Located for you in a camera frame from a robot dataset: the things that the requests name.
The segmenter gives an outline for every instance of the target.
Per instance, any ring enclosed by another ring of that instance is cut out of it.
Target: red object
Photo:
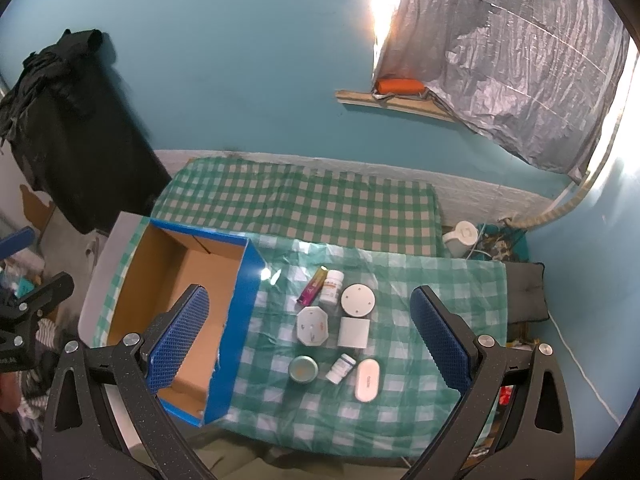
[[[0,374],[0,412],[13,413],[20,406],[20,385],[14,372]]]
[[[378,79],[376,90],[379,94],[419,95],[426,88],[417,79]]]
[[[500,388],[500,396],[498,397],[498,404],[501,406],[506,406],[511,399],[511,392],[513,391],[513,386],[503,386]]]

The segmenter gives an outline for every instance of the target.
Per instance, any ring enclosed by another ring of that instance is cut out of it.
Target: cardboard piece
[[[38,231],[44,232],[45,227],[51,220],[51,215],[56,208],[53,202],[45,205],[39,197],[31,191],[26,184],[20,184],[20,194],[22,195],[22,209],[24,217],[31,222]]]
[[[260,273],[251,240],[152,219],[136,248],[113,313],[107,344],[143,333],[192,283],[209,294],[209,317],[169,388],[168,412],[201,426],[228,411]]]

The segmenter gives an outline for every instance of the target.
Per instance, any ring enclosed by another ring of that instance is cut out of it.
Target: white baseboard
[[[319,170],[354,171],[355,173],[384,178],[423,181],[434,187],[440,202],[442,223],[448,226],[453,226],[460,220],[468,220],[475,224],[480,224],[520,215],[535,216],[546,210],[553,202],[530,191],[473,180],[463,176],[425,170],[410,170],[384,164],[369,164],[368,162],[298,155],[207,150],[156,150],[156,155],[171,176],[180,171],[192,158],[241,156],[255,162],[299,164]]]

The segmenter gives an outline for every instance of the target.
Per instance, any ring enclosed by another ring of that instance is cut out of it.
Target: pink lighter
[[[305,285],[302,294],[298,298],[298,303],[302,306],[309,306],[311,302],[316,297],[316,294],[322,288],[322,284],[324,283],[324,279],[326,278],[326,274],[329,270],[325,266],[321,266],[314,276],[309,280],[309,282]]]

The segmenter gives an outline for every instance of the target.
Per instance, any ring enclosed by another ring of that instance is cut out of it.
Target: blue handle
[[[153,394],[171,386],[208,315],[209,295],[198,286],[149,353],[146,385]]]
[[[471,386],[470,360],[464,347],[420,288],[411,294],[409,310],[446,385],[464,395]]]
[[[8,235],[0,240],[0,260],[4,260],[12,254],[26,249],[36,239],[36,233],[31,227],[23,227],[18,232]]]

